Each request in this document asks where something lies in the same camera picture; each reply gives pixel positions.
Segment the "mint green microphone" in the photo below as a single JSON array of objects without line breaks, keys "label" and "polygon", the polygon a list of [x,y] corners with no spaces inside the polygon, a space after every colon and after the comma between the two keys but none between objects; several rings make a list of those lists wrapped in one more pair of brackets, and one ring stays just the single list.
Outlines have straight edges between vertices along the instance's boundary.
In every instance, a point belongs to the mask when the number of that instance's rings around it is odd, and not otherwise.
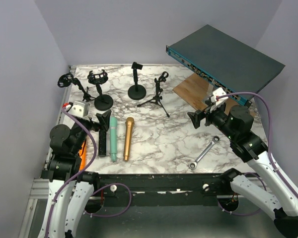
[{"label": "mint green microphone", "polygon": [[117,161],[117,125],[118,121],[115,117],[110,118],[110,155],[112,162]]}]

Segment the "black round-base shock-mount stand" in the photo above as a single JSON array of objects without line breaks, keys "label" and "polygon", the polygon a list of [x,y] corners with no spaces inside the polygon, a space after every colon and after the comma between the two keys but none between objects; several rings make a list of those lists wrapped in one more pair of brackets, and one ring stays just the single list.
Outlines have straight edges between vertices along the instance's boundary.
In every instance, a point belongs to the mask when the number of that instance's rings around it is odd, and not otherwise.
[{"label": "black round-base shock-mount stand", "polygon": [[94,106],[99,111],[106,111],[113,106],[113,99],[107,94],[103,94],[101,85],[108,81],[108,73],[102,69],[101,73],[93,73],[91,70],[87,76],[88,82],[96,86],[99,94],[94,100]]}]

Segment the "gold microphone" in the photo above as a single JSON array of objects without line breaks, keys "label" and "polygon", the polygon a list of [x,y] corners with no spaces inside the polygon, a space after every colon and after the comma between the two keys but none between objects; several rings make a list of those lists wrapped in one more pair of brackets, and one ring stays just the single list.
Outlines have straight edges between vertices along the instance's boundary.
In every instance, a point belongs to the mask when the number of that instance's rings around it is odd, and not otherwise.
[{"label": "gold microphone", "polygon": [[131,141],[132,141],[132,133],[135,121],[133,117],[128,117],[126,119],[126,131],[125,131],[125,144],[124,144],[124,156],[123,159],[125,162],[129,160],[130,150],[131,150]]}]

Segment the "black silver-grille microphone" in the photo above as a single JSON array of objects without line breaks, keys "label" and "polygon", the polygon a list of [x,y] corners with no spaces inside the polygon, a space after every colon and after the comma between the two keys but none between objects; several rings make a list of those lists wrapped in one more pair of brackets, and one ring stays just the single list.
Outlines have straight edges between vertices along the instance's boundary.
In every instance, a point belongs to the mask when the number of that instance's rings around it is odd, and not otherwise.
[{"label": "black silver-grille microphone", "polygon": [[105,157],[107,151],[107,129],[103,124],[98,132],[98,156]]}]

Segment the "black round-base clip stand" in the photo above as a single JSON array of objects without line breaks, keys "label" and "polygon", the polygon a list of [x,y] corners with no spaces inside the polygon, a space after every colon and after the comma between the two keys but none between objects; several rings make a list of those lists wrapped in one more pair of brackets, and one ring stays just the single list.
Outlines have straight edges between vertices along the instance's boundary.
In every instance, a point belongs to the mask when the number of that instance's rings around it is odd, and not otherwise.
[{"label": "black round-base clip stand", "polygon": [[128,89],[128,96],[132,100],[141,100],[146,96],[146,93],[147,93],[145,87],[138,84],[138,70],[142,70],[142,68],[143,68],[142,64],[133,62],[132,70],[133,70],[134,85],[132,85]]}]

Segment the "orange microphone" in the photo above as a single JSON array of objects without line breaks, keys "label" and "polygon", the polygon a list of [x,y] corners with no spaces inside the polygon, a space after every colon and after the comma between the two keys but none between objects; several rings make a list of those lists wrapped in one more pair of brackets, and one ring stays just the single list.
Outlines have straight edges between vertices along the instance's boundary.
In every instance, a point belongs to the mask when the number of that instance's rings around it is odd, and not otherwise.
[{"label": "orange microphone", "polygon": [[79,170],[81,171],[86,164],[86,150],[87,150],[87,140],[84,141],[81,150],[79,151],[79,156],[81,158],[81,164]]}]

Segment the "black tall tripod stand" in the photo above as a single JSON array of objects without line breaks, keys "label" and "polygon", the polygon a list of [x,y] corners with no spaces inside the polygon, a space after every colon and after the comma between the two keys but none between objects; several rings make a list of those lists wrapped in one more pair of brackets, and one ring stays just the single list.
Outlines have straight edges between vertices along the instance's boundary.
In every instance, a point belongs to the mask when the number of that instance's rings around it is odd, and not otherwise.
[{"label": "black tall tripod stand", "polygon": [[169,118],[170,115],[169,115],[169,113],[166,111],[166,109],[164,108],[164,106],[163,106],[163,104],[162,104],[162,102],[161,102],[161,100],[162,100],[162,95],[161,95],[161,94],[162,94],[162,92],[163,92],[163,89],[162,89],[161,86],[160,86],[160,84],[161,84],[162,82],[165,82],[165,81],[166,81],[166,79],[167,79],[168,76],[169,76],[169,73],[168,73],[167,71],[164,71],[158,79],[155,78],[155,79],[154,79],[154,82],[155,82],[155,95],[153,96],[152,99],[147,100],[147,101],[145,101],[145,102],[143,102],[143,103],[141,103],[141,104],[138,104],[137,107],[141,107],[141,106],[143,106],[143,105],[146,104],[146,103],[152,103],[152,104],[158,105],[158,106],[160,106],[160,107],[163,108],[163,110],[164,110],[165,113],[166,113],[166,116]]}]

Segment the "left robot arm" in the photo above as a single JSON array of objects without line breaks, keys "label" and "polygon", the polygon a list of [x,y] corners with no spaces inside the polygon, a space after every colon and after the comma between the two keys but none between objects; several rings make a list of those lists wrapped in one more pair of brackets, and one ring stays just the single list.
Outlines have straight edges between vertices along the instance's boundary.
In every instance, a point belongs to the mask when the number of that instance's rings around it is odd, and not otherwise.
[{"label": "left robot arm", "polygon": [[50,131],[52,157],[41,177],[48,179],[47,207],[39,232],[40,238],[74,238],[84,208],[91,196],[100,191],[98,174],[81,169],[82,149],[91,132],[106,136],[111,110],[97,114],[94,122],[77,107],[66,111],[74,125],[58,124]]}]

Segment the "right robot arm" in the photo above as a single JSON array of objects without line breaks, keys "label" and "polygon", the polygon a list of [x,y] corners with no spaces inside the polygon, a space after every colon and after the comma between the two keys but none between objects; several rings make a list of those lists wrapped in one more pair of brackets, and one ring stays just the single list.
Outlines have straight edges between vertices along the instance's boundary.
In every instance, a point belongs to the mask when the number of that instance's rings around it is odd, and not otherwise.
[{"label": "right robot arm", "polygon": [[193,126],[198,128],[201,120],[214,125],[230,140],[234,154],[251,167],[268,185],[271,193],[253,185],[245,175],[230,169],[221,175],[219,190],[224,194],[238,193],[273,221],[286,238],[298,237],[298,187],[281,169],[266,143],[251,131],[254,118],[248,107],[235,105],[225,114],[225,105],[215,110],[210,107],[188,113]]}]

